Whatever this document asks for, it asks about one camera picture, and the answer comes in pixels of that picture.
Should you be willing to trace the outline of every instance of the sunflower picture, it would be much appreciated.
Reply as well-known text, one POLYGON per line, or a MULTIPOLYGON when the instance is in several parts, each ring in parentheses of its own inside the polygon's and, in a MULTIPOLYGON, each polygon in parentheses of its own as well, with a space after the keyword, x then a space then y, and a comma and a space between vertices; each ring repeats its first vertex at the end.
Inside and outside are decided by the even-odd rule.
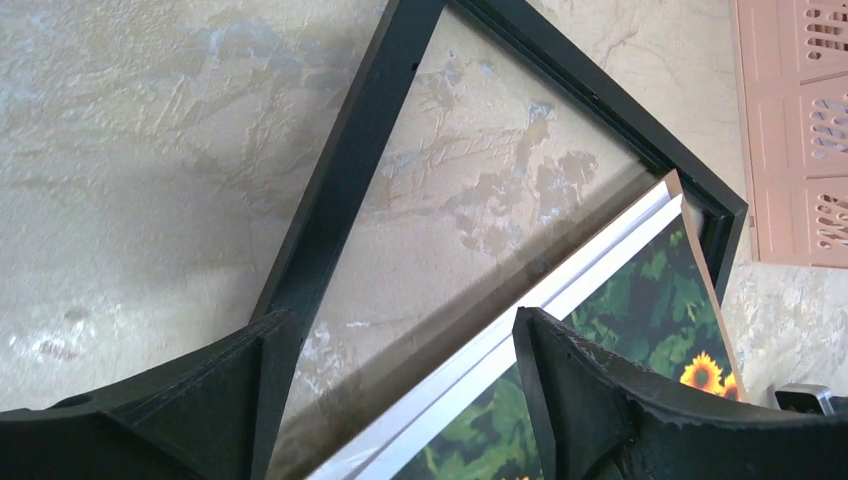
POLYGON ((719 395, 729 400, 739 400, 739 387, 736 386, 736 377, 733 373, 724 377, 724 384, 721 386, 719 395))
POLYGON ((708 393, 721 394, 724 390, 721 385, 721 368, 706 352, 701 352, 684 368, 680 383, 708 393))
MULTIPOLYGON (((718 317, 680 217, 562 321, 666 378, 738 397, 718 317)), ((528 477, 542 478, 542 471, 517 365, 395 475, 401 480, 528 477)))

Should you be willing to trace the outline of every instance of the pink plastic crate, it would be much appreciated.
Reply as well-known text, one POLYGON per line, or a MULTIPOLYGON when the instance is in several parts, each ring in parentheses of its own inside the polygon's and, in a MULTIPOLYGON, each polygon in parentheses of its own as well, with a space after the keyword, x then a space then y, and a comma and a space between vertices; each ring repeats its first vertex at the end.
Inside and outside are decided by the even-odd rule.
POLYGON ((848 267, 848 2, 732 3, 754 256, 848 267))

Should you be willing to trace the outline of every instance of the picture frame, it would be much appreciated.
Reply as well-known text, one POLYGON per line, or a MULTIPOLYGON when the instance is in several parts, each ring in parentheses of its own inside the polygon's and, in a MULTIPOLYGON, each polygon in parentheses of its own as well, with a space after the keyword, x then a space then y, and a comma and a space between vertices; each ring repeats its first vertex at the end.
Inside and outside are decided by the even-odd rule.
POLYGON ((451 8, 575 101, 654 174, 677 170, 703 213, 700 244, 719 301, 747 204, 525 0, 390 0, 271 268, 252 318, 314 321, 436 23, 451 8))

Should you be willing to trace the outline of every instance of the sunflower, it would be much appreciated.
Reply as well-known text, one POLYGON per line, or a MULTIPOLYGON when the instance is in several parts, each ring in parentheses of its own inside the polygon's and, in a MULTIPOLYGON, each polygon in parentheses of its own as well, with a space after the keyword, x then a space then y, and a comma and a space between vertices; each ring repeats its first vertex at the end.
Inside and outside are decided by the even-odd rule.
POLYGON ((720 379, 721 368, 716 365, 715 361, 706 352, 701 352, 683 370, 683 375, 680 376, 680 383, 705 392, 717 393, 721 389, 720 379))
POLYGON ((730 400, 739 400, 739 387, 736 386, 736 377, 733 373, 724 377, 724 385, 716 394, 730 400))

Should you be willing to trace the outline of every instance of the beige marble surface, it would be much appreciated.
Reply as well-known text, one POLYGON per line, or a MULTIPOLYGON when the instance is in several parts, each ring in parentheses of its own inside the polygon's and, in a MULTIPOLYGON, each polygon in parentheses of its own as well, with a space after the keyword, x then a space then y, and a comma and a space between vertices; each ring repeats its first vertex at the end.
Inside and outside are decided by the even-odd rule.
MULTIPOLYGON (((726 2, 532 3, 744 193, 726 2)), ((4 2, 0 409, 246 323, 382 9, 4 2)), ((445 13, 307 340, 270 477, 320 462, 650 182, 445 13)), ((799 380, 848 393, 848 274, 749 258, 745 239, 723 310, 750 396, 799 380)))

